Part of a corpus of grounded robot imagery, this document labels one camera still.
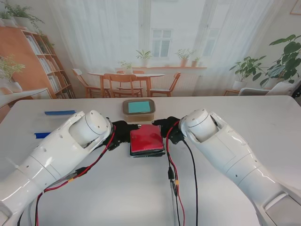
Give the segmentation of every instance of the bookshelf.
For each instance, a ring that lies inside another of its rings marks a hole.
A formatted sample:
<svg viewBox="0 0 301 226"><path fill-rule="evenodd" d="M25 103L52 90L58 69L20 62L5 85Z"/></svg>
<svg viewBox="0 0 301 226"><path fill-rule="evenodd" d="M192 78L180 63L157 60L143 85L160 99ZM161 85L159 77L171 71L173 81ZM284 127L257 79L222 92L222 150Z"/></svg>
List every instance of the bookshelf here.
<svg viewBox="0 0 301 226"><path fill-rule="evenodd" d="M47 36L14 27L0 27L0 55L13 54L24 64L13 79L24 91L48 88L52 98L75 98L72 85Z"/></svg>

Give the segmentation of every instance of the blue object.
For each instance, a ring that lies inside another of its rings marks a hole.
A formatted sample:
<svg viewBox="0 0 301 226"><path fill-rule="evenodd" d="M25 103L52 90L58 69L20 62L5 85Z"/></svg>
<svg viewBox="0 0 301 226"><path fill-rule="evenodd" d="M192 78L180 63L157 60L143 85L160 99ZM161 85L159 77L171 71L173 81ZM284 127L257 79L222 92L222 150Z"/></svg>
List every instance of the blue object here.
<svg viewBox="0 0 301 226"><path fill-rule="evenodd" d="M36 135L36 139L44 139L45 137L47 137L50 133L35 133L34 135Z"/></svg>
<svg viewBox="0 0 301 226"><path fill-rule="evenodd" d="M151 107L148 101L139 101L139 102L129 102L128 103L128 112L129 113L140 113L140 112L150 112Z"/></svg>
<svg viewBox="0 0 301 226"><path fill-rule="evenodd" d="M70 110L70 111L50 111L50 112L45 112L45 115L69 115L69 114L75 114L75 110Z"/></svg>

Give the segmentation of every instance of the plant pot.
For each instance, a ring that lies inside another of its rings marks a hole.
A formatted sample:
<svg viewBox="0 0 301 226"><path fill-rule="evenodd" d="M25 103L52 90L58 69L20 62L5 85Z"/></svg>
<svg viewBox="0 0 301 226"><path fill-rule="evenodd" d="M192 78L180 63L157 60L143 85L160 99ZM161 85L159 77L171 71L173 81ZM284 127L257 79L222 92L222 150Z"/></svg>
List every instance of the plant pot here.
<svg viewBox="0 0 301 226"><path fill-rule="evenodd" d="M4 22L2 21L2 19L0 18L0 27L5 27Z"/></svg>
<svg viewBox="0 0 301 226"><path fill-rule="evenodd" d="M26 17L19 17L19 16L14 16L15 21L17 22L18 25L22 27L27 27L28 30L34 32L34 26L30 22L30 20Z"/></svg>
<svg viewBox="0 0 301 226"><path fill-rule="evenodd" d="M23 91L18 82L8 83L7 86L14 93L21 93Z"/></svg>
<svg viewBox="0 0 301 226"><path fill-rule="evenodd" d="M265 89L272 89L274 86L276 86L278 82L278 78L270 78L267 84L264 86Z"/></svg>
<svg viewBox="0 0 301 226"><path fill-rule="evenodd" d="M182 59L181 60L181 67L185 67L187 64L188 59Z"/></svg>
<svg viewBox="0 0 301 226"><path fill-rule="evenodd" d="M11 19L2 19L2 21L6 27L18 27Z"/></svg>
<svg viewBox="0 0 301 226"><path fill-rule="evenodd" d="M124 68L123 71L124 71L124 74L132 74L133 73L132 68Z"/></svg>
<svg viewBox="0 0 301 226"><path fill-rule="evenodd" d="M244 87L246 87L246 81L234 81L232 89L240 91Z"/></svg>
<svg viewBox="0 0 301 226"><path fill-rule="evenodd" d="M198 66L198 61L193 60L191 62L191 67L197 67Z"/></svg>
<svg viewBox="0 0 301 226"><path fill-rule="evenodd" d="M141 59L141 67L148 67L150 59Z"/></svg>
<svg viewBox="0 0 301 226"><path fill-rule="evenodd" d="M12 93L13 93L8 87L0 87L0 91L1 91L1 93L3 93L4 95L12 94Z"/></svg>

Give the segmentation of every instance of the red wire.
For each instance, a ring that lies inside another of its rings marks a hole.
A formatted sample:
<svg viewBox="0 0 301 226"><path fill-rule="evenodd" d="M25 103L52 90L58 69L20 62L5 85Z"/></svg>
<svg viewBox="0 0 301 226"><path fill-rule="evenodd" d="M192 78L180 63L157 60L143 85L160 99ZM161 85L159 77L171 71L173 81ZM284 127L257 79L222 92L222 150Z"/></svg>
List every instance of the red wire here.
<svg viewBox="0 0 301 226"><path fill-rule="evenodd" d="M106 145L105 149L103 150L103 152L99 155L99 157L91 164L89 165L82 173L80 173L79 175L76 175L75 177L73 177L72 179L75 179L75 178L78 178L80 176L82 176L83 174L85 174L89 169L91 169L100 159L101 157L107 152L108 150L108 147L109 145L111 144L113 138L114 138L114 135L115 135L115 130L116 130L116 127L114 126L114 131L113 131L113 134L108 142L108 144ZM46 188L44 190L44 193L45 192L49 192L49 191L53 191L53 190L56 190L60 187L63 187L64 185L66 185L67 183L69 183L70 180L67 180L65 181L64 183L62 183L61 185L59 186L56 186L56 187L50 187L50 188ZM39 215L38 215L38 203L39 203L39 200L41 198L41 196L43 195L43 193L40 193L37 197L37 204L36 204L36 223L35 223L35 226L39 226Z"/></svg>
<svg viewBox="0 0 301 226"><path fill-rule="evenodd" d="M172 164L173 167L174 167L175 178L176 178L177 180L179 180L177 168L176 168L176 166L175 166L175 164L174 164L173 159L171 158L171 156L170 156L170 154L169 154L169 149L168 149L168 137L169 137L169 134L170 134L171 130L172 130L177 124L179 124L179 121L177 121L177 122L172 126L172 128L169 129L169 131L168 131L168 133L167 133L167 135L166 135L166 151L167 151L168 158L169 158L171 164ZM178 193L179 201L180 201L180 204L181 204L181 207L182 207L182 210L183 210L183 226L185 226L185 211L184 211L184 207L183 207L183 204L182 204L182 201L181 201L181 198L180 198L179 185L176 185L176 188L177 188L177 193Z"/></svg>

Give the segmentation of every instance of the connector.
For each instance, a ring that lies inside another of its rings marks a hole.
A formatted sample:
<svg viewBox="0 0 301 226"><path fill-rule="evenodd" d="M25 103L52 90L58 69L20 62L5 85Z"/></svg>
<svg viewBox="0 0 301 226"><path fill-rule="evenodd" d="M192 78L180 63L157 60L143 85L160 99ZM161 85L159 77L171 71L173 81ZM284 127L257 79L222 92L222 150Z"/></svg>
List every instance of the connector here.
<svg viewBox="0 0 301 226"><path fill-rule="evenodd" d="M82 172L84 172L86 170L87 167L81 167L79 169L76 169L75 172L77 175L81 174Z"/></svg>
<svg viewBox="0 0 301 226"><path fill-rule="evenodd" d="M168 168L168 179L169 180L174 180L174 172L173 169L171 167Z"/></svg>

